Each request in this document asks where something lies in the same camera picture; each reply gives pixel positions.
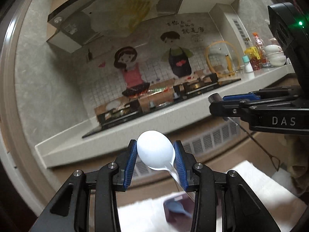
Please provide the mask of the grey range hood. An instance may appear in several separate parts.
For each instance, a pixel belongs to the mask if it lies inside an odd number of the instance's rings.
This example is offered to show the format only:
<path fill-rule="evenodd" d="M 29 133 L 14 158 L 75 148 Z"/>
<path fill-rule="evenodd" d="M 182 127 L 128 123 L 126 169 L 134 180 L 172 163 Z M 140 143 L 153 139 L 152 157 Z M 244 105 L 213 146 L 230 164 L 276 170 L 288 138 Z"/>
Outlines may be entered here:
<path fill-rule="evenodd" d="M 183 0 L 52 0 L 47 42 L 73 53 L 101 36 L 127 37 L 143 21 L 173 15 Z"/>

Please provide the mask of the glass pot lid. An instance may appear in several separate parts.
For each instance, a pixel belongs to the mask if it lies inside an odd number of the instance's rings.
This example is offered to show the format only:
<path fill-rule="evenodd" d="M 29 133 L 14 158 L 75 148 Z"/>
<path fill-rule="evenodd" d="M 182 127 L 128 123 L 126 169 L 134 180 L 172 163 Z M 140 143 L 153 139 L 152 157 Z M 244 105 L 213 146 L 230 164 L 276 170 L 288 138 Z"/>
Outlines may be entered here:
<path fill-rule="evenodd" d="M 241 60 L 236 48 L 228 41 L 216 41 L 205 48 L 204 57 L 210 72 L 218 78 L 230 78 L 237 75 Z"/>

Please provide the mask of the cartoon couple wall sticker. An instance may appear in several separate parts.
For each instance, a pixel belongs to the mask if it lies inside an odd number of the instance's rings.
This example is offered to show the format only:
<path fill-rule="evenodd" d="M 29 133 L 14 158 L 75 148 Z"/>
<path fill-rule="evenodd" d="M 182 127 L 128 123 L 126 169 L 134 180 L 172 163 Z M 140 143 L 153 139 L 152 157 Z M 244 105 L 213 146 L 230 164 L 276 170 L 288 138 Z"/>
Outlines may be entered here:
<path fill-rule="evenodd" d="M 100 89 L 106 102 L 120 96 L 139 97 L 146 94 L 152 84 L 193 75 L 190 59 L 194 53 L 180 46 L 180 34 L 164 32 L 160 40 L 166 46 L 163 53 L 132 46 L 116 51 L 111 72 L 101 79 Z"/>

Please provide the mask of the white plastic spoon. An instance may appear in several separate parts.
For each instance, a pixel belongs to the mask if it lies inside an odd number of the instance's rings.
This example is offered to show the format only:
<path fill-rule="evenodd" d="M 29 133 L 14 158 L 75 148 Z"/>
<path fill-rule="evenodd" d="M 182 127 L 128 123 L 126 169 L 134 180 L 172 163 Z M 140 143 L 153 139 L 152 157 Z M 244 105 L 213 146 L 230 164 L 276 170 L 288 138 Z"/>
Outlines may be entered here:
<path fill-rule="evenodd" d="M 137 152 L 141 161 L 155 171 L 167 171 L 185 191 L 186 183 L 175 167 L 176 152 L 172 142 L 156 130 L 143 132 L 137 139 Z"/>

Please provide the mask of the stacked white bowls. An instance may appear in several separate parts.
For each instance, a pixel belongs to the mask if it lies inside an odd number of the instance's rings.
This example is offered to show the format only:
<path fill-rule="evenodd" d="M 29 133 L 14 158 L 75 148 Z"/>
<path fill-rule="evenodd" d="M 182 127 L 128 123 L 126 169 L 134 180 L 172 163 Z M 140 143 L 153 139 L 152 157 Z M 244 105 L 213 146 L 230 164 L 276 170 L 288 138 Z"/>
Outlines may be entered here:
<path fill-rule="evenodd" d="M 273 67 L 281 67 L 286 63 L 286 56 L 279 45 L 270 44 L 265 46 L 266 57 Z"/>

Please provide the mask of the black gas stove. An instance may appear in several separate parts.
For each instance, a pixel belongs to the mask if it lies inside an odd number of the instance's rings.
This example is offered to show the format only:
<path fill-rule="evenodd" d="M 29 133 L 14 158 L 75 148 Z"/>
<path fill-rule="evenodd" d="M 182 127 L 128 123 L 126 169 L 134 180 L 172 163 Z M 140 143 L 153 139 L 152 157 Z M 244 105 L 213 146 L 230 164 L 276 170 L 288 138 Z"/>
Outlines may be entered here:
<path fill-rule="evenodd" d="M 163 86 L 151 86 L 148 91 L 133 97 L 120 97 L 95 108 L 98 126 L 82 136 L 83 139 L 101 131 L 130 122 L 136 118 L 170 107 L 209 91 L 238 82 L 235 76 L 219 79 L 216 73 L 195 74 L 183 83 L 166 81 Z"/>

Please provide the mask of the thin metal skewer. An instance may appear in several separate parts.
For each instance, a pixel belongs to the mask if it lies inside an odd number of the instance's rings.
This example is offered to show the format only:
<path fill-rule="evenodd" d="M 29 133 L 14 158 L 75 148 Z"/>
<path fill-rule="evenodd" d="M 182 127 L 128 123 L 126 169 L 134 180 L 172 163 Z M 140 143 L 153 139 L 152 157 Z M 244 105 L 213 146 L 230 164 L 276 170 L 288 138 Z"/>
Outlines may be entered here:
<path fill-rule="evenodd" d="M 280 163 L 281 160 L 270 154 L 270 152 L 268 152 L 263 146 L 262 144 L 260 144 L 254 137 L 252 134 L 250 134 L 248 131 L 246 131 L 246 129 L 244 127 L 242 127 L 239 123 L 237 123 L 235 120 L 233 120 L 231 117 L 223 117 L 224 121 L 228 121 L 230 120 L 232 123 L 234 123 L 236 126 L 238 126 L 271 160 L 271 163 L 273 165 L 273 167 L 275 168 L 275 170 L 278 172 L 280 169 Z"/>

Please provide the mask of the white teal shaker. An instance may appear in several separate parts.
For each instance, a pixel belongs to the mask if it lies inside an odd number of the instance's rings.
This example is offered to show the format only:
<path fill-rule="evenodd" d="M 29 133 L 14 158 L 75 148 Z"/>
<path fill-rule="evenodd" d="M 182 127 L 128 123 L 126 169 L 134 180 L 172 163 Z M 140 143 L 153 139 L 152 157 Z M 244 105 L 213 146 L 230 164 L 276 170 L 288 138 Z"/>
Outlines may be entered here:
<path fill-rule="evenodd" d="M 250 63 L 249 57 L 247 55 L 245 55 L 245 56 L 242 57 L 242 60 L 244 62 L 244 71 L 246 73 L 252 73 L 254 70 L 253 70 L 253 67 Z"/>

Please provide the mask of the grey ventilation grille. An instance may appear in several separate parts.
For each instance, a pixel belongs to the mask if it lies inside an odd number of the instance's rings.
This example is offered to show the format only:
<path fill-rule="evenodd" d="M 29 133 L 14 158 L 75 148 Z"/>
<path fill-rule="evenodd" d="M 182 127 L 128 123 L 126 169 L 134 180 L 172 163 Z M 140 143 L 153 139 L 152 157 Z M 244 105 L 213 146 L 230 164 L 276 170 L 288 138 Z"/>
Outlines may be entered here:
<path fill-rule="evenodd" d="M 181 141 L 186 152 L 208 161 L 242 140 L 238 125 L 218 117 L 208 117 L 192 125 L 165 134 L 171 142 Z"/>

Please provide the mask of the blue plastic spoon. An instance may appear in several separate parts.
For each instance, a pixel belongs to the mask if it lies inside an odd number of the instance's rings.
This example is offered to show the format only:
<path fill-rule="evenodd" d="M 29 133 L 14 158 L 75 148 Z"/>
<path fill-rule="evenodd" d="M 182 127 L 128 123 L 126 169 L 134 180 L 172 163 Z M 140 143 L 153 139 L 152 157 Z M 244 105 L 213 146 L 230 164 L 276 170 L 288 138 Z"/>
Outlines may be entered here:
<path fill-rule="evenodd" d="M 192 218 L 192 214 L 186 211 L 180 202 L 170 201 L 170 202 L 167 202 L 166 206 L 168 210 L 173 213 L 183 214 L 189 218 Z"/>

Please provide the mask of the yellow condiment bottle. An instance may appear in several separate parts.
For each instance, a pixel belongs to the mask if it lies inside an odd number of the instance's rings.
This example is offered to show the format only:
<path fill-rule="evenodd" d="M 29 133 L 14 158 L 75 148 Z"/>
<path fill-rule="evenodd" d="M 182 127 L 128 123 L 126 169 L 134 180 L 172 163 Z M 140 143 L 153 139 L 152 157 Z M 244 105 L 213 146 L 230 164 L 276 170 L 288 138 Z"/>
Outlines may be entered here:
<path fill-rule="evenodd" d="M 259 53 L 256 47 L 248 47 L 244 53 L 249 57 L 251 64 L 259 64 Z"/>

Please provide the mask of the maroon plastic utensil caddy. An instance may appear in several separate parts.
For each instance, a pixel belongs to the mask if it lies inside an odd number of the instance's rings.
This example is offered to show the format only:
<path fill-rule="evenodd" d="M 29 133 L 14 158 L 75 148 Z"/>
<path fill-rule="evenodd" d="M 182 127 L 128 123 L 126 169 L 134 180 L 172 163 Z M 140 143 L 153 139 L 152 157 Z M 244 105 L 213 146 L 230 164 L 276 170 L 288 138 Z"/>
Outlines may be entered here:
<path fill-rule="evenodd" d="M 163 203 L 166 221 L 176 223 L 183 219 L 192 220 L 195 202 L 191 195 L 180 193 L 169 197 Z"/>

